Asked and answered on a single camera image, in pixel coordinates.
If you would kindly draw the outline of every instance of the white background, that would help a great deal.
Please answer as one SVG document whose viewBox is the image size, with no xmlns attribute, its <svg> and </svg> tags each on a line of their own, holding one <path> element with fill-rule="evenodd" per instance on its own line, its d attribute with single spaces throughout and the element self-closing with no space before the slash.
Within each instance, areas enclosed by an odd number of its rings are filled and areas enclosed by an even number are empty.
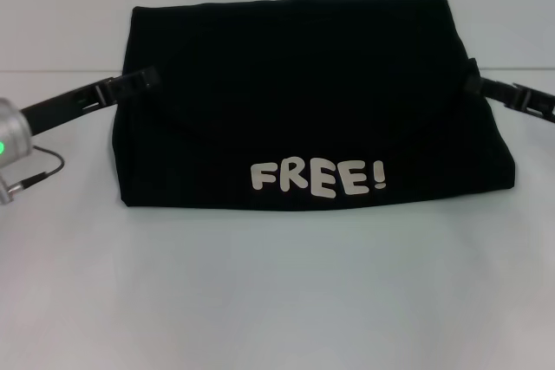
<svg viewBox="0 0 555 370">
<path fill-rule="evenodd" d="M 118 75 L 135 5 L 230 1 L 0 0 L 0 96 Z M 552 0 L 449 1 L 486 76 L 555 93 Z M 555 126 L 492 107 L 514 190 L 324 213 L 130 210 L 113 108 L 40 135 L 68 164 L 0 207 L 0 368 L 555 368 Z"/>
</svg>

